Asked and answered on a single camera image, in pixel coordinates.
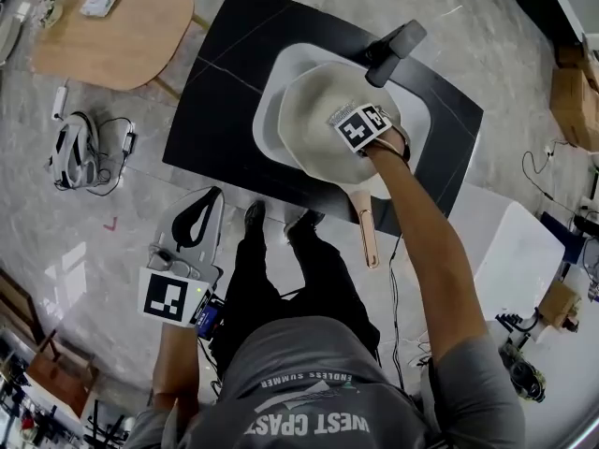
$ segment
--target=sneaker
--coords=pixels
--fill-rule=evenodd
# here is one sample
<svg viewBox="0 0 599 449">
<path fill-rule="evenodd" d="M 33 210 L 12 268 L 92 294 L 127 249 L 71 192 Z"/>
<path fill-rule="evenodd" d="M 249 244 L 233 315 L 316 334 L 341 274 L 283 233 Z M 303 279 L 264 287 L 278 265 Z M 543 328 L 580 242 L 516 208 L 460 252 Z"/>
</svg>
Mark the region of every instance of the sneaker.
<svg viewBox="0 0 599 449">
<path fill-rule="evenodd" d="M 287 239 L 289 239 L 289 231 L 291 231 L 291 229 L 295 228 L 296 226 L 303 226 L 314 229 L 324 219 L 324 213 L 319 213 L 318 211 L 314 210 L 306 210 L 296 221 L 286 224 L 283 232 L 285 233 Z"/>
<path fill-rule="evenodd" d="M 245 234 L 252 229 L 262 230 L 264 218 L 266 217 L 266 205 L 264 201 L 257 200 L 245 212 Z"/>
</svg>

